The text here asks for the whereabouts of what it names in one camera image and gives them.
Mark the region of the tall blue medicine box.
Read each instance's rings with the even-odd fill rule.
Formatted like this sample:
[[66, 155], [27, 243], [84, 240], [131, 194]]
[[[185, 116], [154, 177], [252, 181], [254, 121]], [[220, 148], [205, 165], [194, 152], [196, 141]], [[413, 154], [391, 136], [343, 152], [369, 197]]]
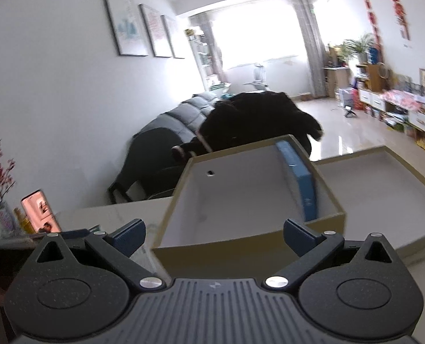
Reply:
[[276, 149], [279, 152], [284, 179], [293, 199], [297, 202], [302, 221], [315, 220], [317, 218], [317, 193], [311, 171], [288, 141], [278, 141]]

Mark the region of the white office chair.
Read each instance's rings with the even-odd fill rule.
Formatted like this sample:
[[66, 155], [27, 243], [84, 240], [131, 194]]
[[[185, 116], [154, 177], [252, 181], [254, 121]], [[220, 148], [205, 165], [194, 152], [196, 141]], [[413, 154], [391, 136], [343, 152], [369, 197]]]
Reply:
[[266, 82], [265, 66], [259, 63], [254, 64], [253, 80], [246, 82], [244, 85], [252, 86], [256, 91], [268, 91], [268, 83]]

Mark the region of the grey right curtain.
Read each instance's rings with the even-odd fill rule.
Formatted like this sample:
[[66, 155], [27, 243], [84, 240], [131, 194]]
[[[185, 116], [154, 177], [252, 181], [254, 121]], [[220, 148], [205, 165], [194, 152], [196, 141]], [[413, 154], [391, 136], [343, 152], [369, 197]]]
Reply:
[[314, 0], [291, 0], [307, 53], [310, 68], [310, 82], [312, 95], [315, 98], [327, 96], [325, 84], [325, 45], [314, 12]]

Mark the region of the gold cardboard box lid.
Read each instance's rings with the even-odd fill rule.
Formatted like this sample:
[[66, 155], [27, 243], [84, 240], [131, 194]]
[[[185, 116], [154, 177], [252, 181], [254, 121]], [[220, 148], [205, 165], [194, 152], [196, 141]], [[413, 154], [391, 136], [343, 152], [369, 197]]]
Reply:
[[425, 248], [425, 177], [386, 146], [315, 162], [346, 212], [344, 236], [381, 233], [402, 258]]

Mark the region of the white tv cabinet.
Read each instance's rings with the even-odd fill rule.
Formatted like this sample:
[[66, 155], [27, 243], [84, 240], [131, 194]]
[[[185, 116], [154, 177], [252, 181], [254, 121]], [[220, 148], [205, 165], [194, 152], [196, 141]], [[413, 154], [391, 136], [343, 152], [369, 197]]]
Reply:
[[425, 133], [425, 97], [402, 90], [372, 92], [359, 90], [360, 101], [382, 114], [394, 114], [413, 128]]

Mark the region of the smartphone on stand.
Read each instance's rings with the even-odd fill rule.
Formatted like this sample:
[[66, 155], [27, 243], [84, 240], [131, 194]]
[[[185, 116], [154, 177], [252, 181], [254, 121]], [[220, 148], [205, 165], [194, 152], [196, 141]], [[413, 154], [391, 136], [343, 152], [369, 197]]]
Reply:
[[33, 229], [37, 233], [59, 233], [61, 231], [46, 196], [41, 189], [25, 196], [20, 203]]

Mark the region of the black dining chair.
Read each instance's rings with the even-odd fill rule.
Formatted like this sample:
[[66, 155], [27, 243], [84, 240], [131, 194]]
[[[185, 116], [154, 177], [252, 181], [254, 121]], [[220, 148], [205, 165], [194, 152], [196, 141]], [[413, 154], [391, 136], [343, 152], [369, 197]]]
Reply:
[[173, 130], [164, 127], [135, 135], [122, 170], [108, 188], [110, 202], [116, 204], [116, 196], [132, 202], [128, 191], [136, 183], [142, 188], [145, 200], [172, 196], [185, 164], [173, 158], [171, 148], [181, 143], [182, 139]]

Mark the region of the potted green plant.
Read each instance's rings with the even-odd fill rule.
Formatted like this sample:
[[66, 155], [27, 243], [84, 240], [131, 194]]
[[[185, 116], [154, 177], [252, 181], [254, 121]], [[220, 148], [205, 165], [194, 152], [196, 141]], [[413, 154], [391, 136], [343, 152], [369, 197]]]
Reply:
[[358, 40], [344, 40], [342, 47], [347, 54], [347, 58], [356, 57], [360, 64], [368, 62], [368, 53], [371, 47], [375, 45], [375, 37], [373, 34], [364, 34]]

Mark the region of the gold cardboard box base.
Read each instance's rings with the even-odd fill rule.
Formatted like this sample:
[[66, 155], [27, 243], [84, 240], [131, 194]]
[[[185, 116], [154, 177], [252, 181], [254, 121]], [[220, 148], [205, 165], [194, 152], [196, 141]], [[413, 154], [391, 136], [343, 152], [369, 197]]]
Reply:
[[[308, 218], [284, 156], [291, 148], [310, 172], [317, 213]], [[283, 240], [286, 220], [343, 233], [346, 214], [317, 167], [291, 136], [191, 159], [152, 251], [172, 278], [264, 278], [297, 259]]]

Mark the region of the grey sofa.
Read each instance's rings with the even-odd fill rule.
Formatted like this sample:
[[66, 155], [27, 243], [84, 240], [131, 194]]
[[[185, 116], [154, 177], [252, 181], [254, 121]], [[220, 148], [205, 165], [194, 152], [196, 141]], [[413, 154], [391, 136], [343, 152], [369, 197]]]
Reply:
[[178, 135], [183, 143], [189, 142], [195, 137], [195, 132], [214, 109], [218, 100], [211, 92], [194, 94], [174, 109], [158, 115], [135, 134], [134, 138], [148, 130], [166, 128]]

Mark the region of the framed wall picture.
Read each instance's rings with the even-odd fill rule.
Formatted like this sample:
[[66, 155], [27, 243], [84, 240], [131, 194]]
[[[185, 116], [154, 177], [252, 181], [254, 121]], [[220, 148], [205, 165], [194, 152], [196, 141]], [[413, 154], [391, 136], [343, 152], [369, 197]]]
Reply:
[[161, 18], [167, 33], [172, 56], [177, 59], [184, 59], [182, 31], [179, 29], [176, 20], [167, 15], [162, 15]]
[[120, 56], [149, 55], [133, 0], [104, 0], [114, 41]]
[[156, 58], [170, 58], [171, 47], [160, 13], [146, 4], [139, 4], [139, 10], [143, 16], [153, 55]]

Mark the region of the white bookshelf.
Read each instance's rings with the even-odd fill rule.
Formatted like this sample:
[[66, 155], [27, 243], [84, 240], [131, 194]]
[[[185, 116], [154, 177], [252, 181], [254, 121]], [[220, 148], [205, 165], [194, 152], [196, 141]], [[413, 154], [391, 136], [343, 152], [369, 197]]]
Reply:
[[189, 28], [185, 31], [185, 34], [192, 49], [204, 89], [219, 95], [227, 93], [230, 83], [221, 81], [219, 75], [215, 73], [213, 54], [206, 42], [204, 33], [201, 30], [196, 31], [195, 28]]

